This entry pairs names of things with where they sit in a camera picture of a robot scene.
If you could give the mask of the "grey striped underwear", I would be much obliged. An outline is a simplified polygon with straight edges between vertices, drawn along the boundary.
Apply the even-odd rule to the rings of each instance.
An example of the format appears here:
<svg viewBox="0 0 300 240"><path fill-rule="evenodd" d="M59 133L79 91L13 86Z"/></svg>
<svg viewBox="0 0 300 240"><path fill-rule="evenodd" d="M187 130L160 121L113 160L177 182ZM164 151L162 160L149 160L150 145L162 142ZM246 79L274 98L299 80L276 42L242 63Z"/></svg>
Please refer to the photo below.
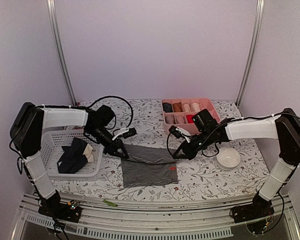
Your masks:
<svg viewBox="0 0 300 240"><path fill-rule="evenodd" d="M126 144L128 159L121 159L124 188L177 184L177 164L166 148Z"/></svg>

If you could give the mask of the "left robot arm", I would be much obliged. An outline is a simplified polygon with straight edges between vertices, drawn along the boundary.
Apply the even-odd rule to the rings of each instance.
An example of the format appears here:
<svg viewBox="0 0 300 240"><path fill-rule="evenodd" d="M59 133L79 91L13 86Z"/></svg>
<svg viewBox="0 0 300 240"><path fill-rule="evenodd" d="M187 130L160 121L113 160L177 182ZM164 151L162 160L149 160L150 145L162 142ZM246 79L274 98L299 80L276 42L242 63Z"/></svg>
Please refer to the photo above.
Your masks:
<svg viewBox="0 0 300 240"><path fill-rule="evenodd" d="M103 146L103 152L128 159L121 139L111 134L106 126L115 117L113 110L102 105L97 110L73 106L44 106L26 102L22 105L10 129L9 148L23 162L30 182L38 195L47 200L45 209L53 216L64 213L64 205L53 198L57 194L41 157L41 138L44 129L78 126Z"/></svg>

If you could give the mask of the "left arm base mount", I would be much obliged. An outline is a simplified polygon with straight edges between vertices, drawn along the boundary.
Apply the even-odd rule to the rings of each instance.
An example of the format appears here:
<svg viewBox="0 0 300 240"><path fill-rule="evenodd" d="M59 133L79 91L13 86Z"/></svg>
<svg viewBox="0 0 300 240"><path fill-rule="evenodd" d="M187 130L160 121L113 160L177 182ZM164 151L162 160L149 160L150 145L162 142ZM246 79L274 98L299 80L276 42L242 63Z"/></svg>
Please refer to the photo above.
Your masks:
<svg viewBox="0 0 300 240"><path fill-rule="evenodd" d="M44 198L39 195L38 213L52 217L54 220L78 223L83 210L80 207L80 204L80 201L74 199L67 203L62 203L59 192L55 191L55 193L49 198Z"/></svg>

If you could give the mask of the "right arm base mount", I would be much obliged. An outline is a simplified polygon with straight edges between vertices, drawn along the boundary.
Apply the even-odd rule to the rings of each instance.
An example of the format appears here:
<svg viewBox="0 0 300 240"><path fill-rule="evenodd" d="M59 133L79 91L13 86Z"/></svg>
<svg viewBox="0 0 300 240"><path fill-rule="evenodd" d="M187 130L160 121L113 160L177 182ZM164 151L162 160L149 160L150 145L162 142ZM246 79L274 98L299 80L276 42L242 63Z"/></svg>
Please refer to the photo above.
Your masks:
<svg viewBox="0 0 300 240"><path fill-rule="evenodd" d="M270 217L275 213L271 200L263 199L259 192L253 197L252 203L236 205L229 211L229 216L235 223Z"/></svg>

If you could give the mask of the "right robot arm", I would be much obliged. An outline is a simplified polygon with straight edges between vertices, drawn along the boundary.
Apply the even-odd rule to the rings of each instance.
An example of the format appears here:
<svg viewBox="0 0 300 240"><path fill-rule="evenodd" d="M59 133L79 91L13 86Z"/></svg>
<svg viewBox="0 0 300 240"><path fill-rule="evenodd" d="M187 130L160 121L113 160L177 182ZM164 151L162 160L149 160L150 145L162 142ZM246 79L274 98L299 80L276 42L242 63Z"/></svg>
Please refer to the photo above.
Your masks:
<svg viewBox="0 0 300 240"><path fill-rule="evenodd" d="M207 110L192 118L197 134L171 126L169 133L184 141L171 155L174 159L194 159L211 145L239 140L276 140L279 145L278 159L269 177L257 192L257 198L249 206L252 218L259 218L268 210L268 203L290 180L300 164L300 116L292 108L266 116L225 118L221 122Z"/></svg>

